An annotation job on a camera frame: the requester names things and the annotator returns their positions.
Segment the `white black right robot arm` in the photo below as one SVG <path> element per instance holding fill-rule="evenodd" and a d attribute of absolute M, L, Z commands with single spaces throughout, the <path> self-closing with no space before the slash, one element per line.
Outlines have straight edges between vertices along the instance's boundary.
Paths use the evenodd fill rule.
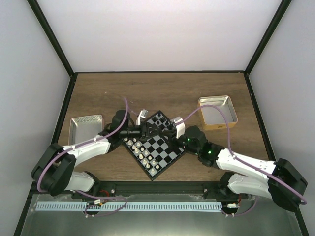
<path fill-rule="evenodd" d="M 305 178 L 286 159 L 266 161 L 235 153 L 230 147 L 216 145 L 196 125 L 175 129 L 169 138 L 173 148 L 197 156 L 207 167 L 226 170 L 219 193 L 224 198 L 234 194 L 250 194 L 273 200 L 279 207 L 296 211 L 305 205 L 308 186 Z"/>

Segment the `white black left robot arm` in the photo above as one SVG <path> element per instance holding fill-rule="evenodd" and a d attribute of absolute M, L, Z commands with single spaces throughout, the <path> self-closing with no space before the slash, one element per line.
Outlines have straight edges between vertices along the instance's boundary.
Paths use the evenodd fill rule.
<path fill-rule="evenodd" d="M 100 180 L 90 172 L 75 172 L 74 168 L 96 156 L 105 155 L 118 148 L 124 139 L 145 140 L 152 136 L 150 125 L 144 122 L 147 110 L 141 110 L 136 122 L 127 110 L 119 110 L 111 124 L 95 137 L 69 146 L 49 145 L 31 172 L 41 193 L 57 196 L 64 191 L 83 192 L 94 199 L 100 194 Z"/>

